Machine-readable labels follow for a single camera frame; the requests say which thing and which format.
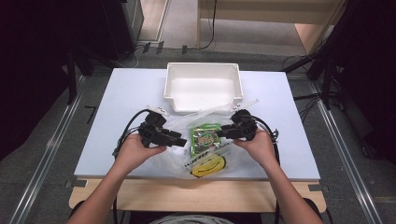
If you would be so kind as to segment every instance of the person's left arm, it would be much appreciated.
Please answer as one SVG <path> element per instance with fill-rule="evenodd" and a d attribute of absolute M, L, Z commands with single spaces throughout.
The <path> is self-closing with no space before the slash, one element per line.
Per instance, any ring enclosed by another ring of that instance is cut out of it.
<path fill-rule="evenodd" d="M 140 135 L 129 135 L 104 179 L 67 223 L 105 223 L 125 176 L 151 156 L 165 150 L 166 147 L 145 148 Z"/>

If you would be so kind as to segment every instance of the white tray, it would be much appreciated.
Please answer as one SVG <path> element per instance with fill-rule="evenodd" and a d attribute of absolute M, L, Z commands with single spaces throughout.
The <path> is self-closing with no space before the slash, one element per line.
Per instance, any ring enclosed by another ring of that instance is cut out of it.
<path fill-rule="evenodd" d="M 236 63 L 169 63 L 163 94 L 175 112 L 237 104 L 244 98 Z"/>

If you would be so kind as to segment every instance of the white tabletop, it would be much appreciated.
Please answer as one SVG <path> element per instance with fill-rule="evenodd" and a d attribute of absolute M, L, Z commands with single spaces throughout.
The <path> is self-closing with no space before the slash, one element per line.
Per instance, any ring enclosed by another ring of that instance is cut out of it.
<path fill-rule="evenodd" d="M 264 120 L 272 130 L 279 130 L 277 138 L 281 166 L 292 180 L 320 179 L 318 167 L 307 141 L 303 124 L 293 102 L 285 73 L 240 71 L 244 101 L 259 99 L 247 110 Z M 116 68 L 107 84 L 105 95 L 97 111 L 90 134 L 78 161 L 78 177 L 104 176 L 114 158 L 112 152 L 131 117 L 147 105 L 161 106 L 170 113 L 166 119 L 180 115 L 163 99 L 166 69 Z M 146 117 L 139 116 L 132 127 Z M 129 174 L 130 177 L 173 177 L 166 169 L 151 160 Z M 230 167 L 206 176 L 220 179 L 264 179 L 263 169 L 243 151 L 241 159 Z"/>

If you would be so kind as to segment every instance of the table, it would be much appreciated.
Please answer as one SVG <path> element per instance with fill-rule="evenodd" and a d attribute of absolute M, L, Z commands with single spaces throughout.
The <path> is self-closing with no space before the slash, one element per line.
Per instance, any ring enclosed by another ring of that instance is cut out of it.
<path fill-rule="evenodd" d="M 321 191 L 311 191 L 320 176 L 292 101 L 284 73 L 240 71 L 244 101 L 261 102 L 248 110 L 280 131 L 281 165 L 293 185 L 311 198 L 320 211 L 326 208 Z M 75 175 L 87 179 L 85 188 L 74 188 L 69 205 L 86 199 L 110 168 L 111 153 L 129 119 L 147 104 L 163 106 L 165 69 L 114 69 L 98 113 L 78 161 Z M 136 121 L 139 124 L 145 116 Z M 263 169 L 249 157 L 241 157 L 244 169 L 218 172 L 207 178 L 186 180 L 172 177 L 150 160 L 128 175 L 119 193 L 119 209 L 140 211 L 274 211 L 275 197 Z"/>
<path fill-rule="evenodd" d="M 320 39 L 342 14 L 345 0 L 218 0 L 216 20 L 295 23 L 306 54 L 315 51 Z M 212 19 L 214 0 L 198 0 L 197 48 L 201 19 Z"/>

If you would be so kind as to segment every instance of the forearm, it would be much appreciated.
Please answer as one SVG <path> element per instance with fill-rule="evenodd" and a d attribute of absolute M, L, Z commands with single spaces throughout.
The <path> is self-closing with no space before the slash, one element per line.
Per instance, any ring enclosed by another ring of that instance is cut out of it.
<path fill-rule="evenodd" d="M 291 184 L 276 160 L 267 161 L 262 167 L 268 175 L 286 223 L 322 223 Z"/>
<path fill-rule="evenodd" d="M 125 174 L 113 166 L 68 223 L 105 223 L 124 178 Z"/>

